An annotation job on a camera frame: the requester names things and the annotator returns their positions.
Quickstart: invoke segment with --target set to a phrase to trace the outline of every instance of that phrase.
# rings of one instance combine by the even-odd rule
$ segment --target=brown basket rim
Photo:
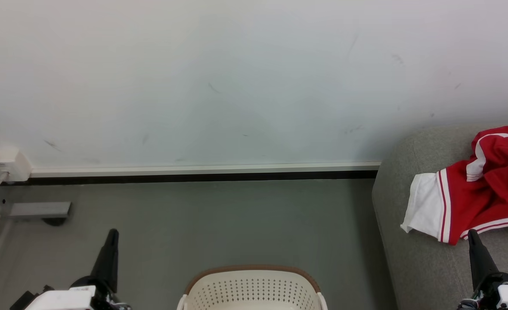
[[[208,269],[201,273],[199,273],[196,277],[189,282],[189,285],[187,286],[187,289],[185,289],[185,294],[189,295],[191,292],[191,289],[193,289],[193,286],[201,280],[203,277],[207,275],[211,275],[213,273],[226,273],[229,271],[246,271],[246,270],[269,270],[269,271],[285,271],[288,273],[296,273],[298,275],[301,275],[304,277],[313,287],[316,293],[320,293],[321,289],[319,289],[319,285],[317,285],[317,282],[315,282],[315,279],[309,275],[309,273],[303,271],[300,268],[296,267],[288,267],[288,266],[279,266],[279,265],[232,265],[232,266],[225,266],[225,267],[218,267],[214,269]]]

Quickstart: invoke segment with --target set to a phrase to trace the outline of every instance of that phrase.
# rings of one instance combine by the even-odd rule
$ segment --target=sofa cushion
[[[498,126],[502,124],[423,130],[399,143],[380,166],[372,199],[400,310],[455,309],[472,293],[467,241],[447,245],[417,231],[407,234],[400,224],[414,175],[468,159],[474,136]],[[508,273],[508,228],[480,237],[498,269]]]

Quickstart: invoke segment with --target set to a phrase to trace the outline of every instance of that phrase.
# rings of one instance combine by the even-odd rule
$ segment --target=black baseboard strip
[[[159,183],[159,182],[206,182],[206,181],[261,181],[261,180],[307,180],[307,179],[374,179],[376,170],[362,171],[315,171],[315,172],[270,172],[270,173],[221,173],[221,174],[177,174],[177,175],[132,175],[126,177],[62,177],[30,178],[25,182],[3,184],[22,185],[81,185],[115,183]]]

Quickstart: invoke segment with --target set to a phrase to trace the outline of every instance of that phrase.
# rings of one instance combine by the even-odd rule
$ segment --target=wall outlet
[[[4,172],[9,173],[6,181],[26,181],[30,177],[32,167],[19,149],[0,147],[0,177]]]

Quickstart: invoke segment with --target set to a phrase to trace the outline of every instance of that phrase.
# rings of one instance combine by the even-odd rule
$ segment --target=metal bracket
[[[71,208],[71,202],[32,202],[13,204],[10,218],[65,218]]]
[[[0,215],[8,218],[67,218],[71,202],[13,203],[9,189],[0,186]]]

